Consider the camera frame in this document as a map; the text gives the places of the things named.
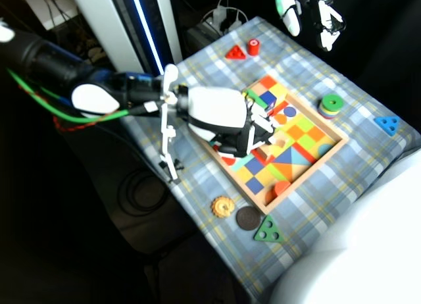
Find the plaid tablecloth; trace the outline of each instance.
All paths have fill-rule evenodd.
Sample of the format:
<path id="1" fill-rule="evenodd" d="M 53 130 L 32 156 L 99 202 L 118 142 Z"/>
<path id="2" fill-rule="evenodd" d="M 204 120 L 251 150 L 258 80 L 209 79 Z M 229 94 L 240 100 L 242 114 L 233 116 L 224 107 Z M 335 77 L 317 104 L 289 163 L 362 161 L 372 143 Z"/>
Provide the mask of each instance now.
<path id="1" fill-rule="evenodd" d="M 245 52 L 251 38 L 260 41 L 258 57 L 244 61 L 224 58 L 235 44 Z M 222 219 L 212 214 L 210 205 L 219 195 L 231 197 L 236 209 L 250 203 L 195 141 L 186 124 L 170 119 L 177 129 L 170 151 L 186 168 L 180 172 L 181 182 L 171 184 L 170 189 L 257 301 L 265 300 L 264 291 L 396 158 L 421 145 L 420 135 L 403 121 L 398 132 L 389 137 L 373 119 L 394 115 L 390 110 L 261 18 L 248 21 L 181 62 L 178 68 L 179 82 L 188 86 L 243 89 L 270 74 L 314 108 L 327 93 L 336 93 L 345 101 L 332 122 L 349 136 L 349 143 L 270 213 L 285 243 L 253 240 L 255 231 L 242 230 L 235 221 L 235 211 Z M 160 169 L 159 119 L 128 117 L 123 123 Z"/>

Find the triangle with holes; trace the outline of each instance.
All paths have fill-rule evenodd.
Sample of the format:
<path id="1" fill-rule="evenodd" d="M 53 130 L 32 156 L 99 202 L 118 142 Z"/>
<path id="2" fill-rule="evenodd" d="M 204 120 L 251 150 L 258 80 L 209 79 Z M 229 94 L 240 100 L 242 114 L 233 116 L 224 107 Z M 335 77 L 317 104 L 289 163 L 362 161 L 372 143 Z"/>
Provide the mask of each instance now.
<path id="1" fill-rule="evenodd" d="M 255 235 L 255 240 L 268 241 L 270 243 L 282 243 L 284 241 L 284 237 L 278 230 L 274 219 L 270 215 L 267 215 Z"/>
<path id="2" fill-rule="evenodd" d="M 225 55 L 227 59 L 245 59 L 245 54 L 239 48 L 238 45 L 235 45 L 230 51 Z"/>
<path id="3" fill-rule="evenodd" d="M 394 136 L 399 125 L 400 118 L 398 116 L 380 116 L 374 119 L 374 122 L 380 126 L 384 132 L 390 136 Z"/>

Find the blue triangle block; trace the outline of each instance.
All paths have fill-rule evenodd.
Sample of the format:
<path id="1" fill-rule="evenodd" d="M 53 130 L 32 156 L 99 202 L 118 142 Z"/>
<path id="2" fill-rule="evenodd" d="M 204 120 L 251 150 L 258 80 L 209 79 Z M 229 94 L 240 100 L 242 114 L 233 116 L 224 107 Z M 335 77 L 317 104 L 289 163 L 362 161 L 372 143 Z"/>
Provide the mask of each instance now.
<path id="1" fill-rule="evenodd" d="M 276 157 L 273 163 L 291 164 L 291 147 L 288 147 L 281 155 Z"/>
<path id="2" fill-rule="evenodd" d="M 380 126 L 384 132 L 390 136 L 394 136 L 399 125 L 400 118 L 398 116 L 380 116 L 374 119 L 374 122 Z"/>
<path id="3" fill-rule="evenodd" d="M 291 147 L 291 163 L 295 165 L 311 165 L 302 154 L 298 152 L 294 147 Z"/>

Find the stacked colorful rings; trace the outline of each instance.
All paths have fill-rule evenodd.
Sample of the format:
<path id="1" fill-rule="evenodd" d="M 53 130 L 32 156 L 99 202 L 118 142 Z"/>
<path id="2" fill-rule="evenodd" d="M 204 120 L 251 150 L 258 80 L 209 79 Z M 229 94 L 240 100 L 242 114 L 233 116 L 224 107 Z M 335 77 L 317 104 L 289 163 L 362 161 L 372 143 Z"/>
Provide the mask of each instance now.
<path id="1" fill-rule="evenodd" d="M 327 119 L 334 118 L 342 109 L 343 100 L 338 95 L 325 95 L 318 106 L 318 112 Z"/>

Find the green ring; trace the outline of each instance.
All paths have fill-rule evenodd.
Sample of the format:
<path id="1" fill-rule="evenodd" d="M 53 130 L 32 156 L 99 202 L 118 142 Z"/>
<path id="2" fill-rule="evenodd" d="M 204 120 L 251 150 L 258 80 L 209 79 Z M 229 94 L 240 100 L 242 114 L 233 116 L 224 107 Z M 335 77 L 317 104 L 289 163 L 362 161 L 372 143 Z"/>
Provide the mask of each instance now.
<path id="1" fill-rule="evenodd" d="M 342 109 L 343 100 L 338 95 L 325 95 L 322 99 L 322 105 L 326 110 L 336 112 Z"/>

